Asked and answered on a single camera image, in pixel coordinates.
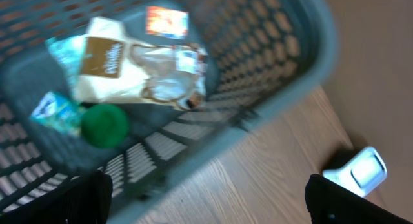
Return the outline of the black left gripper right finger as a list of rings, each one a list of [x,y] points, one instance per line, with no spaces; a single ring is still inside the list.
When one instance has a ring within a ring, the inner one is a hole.
[[[410,224],[319,174],[306,184],[305,203],[312,224]]]

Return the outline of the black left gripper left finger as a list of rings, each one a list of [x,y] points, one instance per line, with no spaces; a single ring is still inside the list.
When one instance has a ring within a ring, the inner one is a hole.
[[[112,202],[112,178],[100,170],[1,215],[1,224],[105,224]]]

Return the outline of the white brown snack bag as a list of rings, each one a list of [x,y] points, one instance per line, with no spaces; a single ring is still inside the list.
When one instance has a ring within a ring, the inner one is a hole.
[[[87,103],[193,110],[207,96],[206,57],[198,44],[152,45],[128,36],[120,21],[95,17],[86,29],[72,95]]]

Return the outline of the light green wipes pack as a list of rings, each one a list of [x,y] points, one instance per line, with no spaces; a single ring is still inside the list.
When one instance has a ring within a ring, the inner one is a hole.
[[[49,54],[62,68],[70,90],[74,90],[81,72],[86,35],[76,35],[58,40],[53,37],[45,42]]]

